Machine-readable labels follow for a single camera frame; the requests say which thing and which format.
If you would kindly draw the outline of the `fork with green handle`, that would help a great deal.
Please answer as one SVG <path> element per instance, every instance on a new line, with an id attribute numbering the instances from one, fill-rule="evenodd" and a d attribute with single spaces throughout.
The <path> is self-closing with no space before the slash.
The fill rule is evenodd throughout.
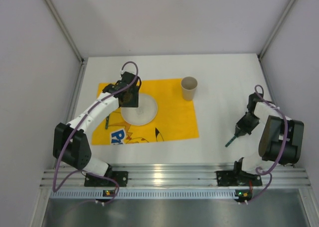
<path id="1" fill-rule="evenodd" d="M 110 116 L 108 115 L 108 116 L 106 117 L 106 123 L 105 123 L 105 129 L 106 129 L 106 130 L 107 130 L 108 127 L 109 127 L 109 121 L 110 121 Z"/>

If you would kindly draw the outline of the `cream round plate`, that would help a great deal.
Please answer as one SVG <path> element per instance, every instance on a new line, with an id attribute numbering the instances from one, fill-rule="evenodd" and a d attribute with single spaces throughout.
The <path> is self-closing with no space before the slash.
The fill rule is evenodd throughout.
<path id="1" fill-rule="evenodd" d="M 121 108 L 122 118 L 134 126 L 143 126 L 152 122 L 158 113 L 156 100 L 148 94 L 139 95 L 138 107 Z"/>

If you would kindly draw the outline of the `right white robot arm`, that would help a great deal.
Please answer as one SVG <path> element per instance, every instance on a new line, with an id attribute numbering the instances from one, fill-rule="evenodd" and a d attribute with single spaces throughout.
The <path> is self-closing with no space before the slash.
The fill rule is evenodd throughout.
<path id="1" fill-rule="evenodd" d="M 259 124 L 264 129 L 258 150 L 239 160 L 241 170 L 249 173 L 258 168 L 260 174 L 267 161 L 273 165 L 296 164 L 301 156 L 304 123 L 283 115 L 273 103 L 265 103 L 262 93 L 253 93 L 245 115 L 236 123 L 234 137 L 252 134 Z"/>

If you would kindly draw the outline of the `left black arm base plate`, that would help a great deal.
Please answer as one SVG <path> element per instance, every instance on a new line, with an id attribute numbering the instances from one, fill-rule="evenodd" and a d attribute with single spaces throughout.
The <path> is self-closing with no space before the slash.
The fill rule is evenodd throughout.
<path id="1" fill-rule="evenodd" d="M 128 183 L 127 171 L 112 171 L 108 177 L 98 177 L 89 173 L 85 174 L 85 187 L 126 187 Z"/>

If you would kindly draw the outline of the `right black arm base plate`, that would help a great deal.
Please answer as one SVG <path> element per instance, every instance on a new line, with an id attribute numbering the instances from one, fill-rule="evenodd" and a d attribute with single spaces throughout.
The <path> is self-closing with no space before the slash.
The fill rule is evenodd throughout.
<path id="1" fill-rule="evenodd" d="M 250 184 L 259 187 L 263 185 L 259 175 L 243 171 L 217 171 L 216 178 L 219 187 L 248 187 Z"/>

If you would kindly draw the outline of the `yellow printed cloth placemat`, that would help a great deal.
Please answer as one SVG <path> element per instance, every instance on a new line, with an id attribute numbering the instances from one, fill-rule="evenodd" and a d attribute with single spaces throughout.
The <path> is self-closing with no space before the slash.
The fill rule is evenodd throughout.
<path id="1" fill-rule="evenodd" d="M 182 97 L 181 79 L 146 80 L 140 93 L 152 96 L 158 105 L 155 119 L 143 126 L 127 123 L 117 109 L 95 129 L 92 145 L 136 144 L 176 141 L 199 136 L 195 108 L 192 101 Z"/>

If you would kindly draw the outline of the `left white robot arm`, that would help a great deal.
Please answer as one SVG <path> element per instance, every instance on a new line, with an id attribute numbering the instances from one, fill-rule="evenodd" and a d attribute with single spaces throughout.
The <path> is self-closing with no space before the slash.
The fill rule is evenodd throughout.
<path id="1" fill-rule="evenodd" d="M 93 157 L 89 136 L 112 112 L 120 107 L 138 107 L 141 79 L 123 72 L 121 80 L 104 87 L 98 98 L 82 114 L 54 130 L 53 156 L 80 171 L 108 176 L 110 164 Z"/>

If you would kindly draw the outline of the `spoon with green handle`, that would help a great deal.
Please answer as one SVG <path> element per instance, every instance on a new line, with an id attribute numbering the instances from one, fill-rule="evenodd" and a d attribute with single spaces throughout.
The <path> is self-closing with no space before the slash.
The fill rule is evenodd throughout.
<path id="1" fill-rule="evenodd" d="M 237 137 L 234 135 L 226 144 L 225 147 L 228 147 Z"/>

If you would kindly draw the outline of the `beige paper cup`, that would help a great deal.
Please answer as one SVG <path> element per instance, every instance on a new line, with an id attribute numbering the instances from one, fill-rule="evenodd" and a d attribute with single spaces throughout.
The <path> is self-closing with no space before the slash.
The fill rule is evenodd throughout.
<path id="1" fill-rule="evenodd" d="M 198 86 L 194 77 L 185 77 L 181 81 L 182 96 L 186 101 L 192 101 Z"/>

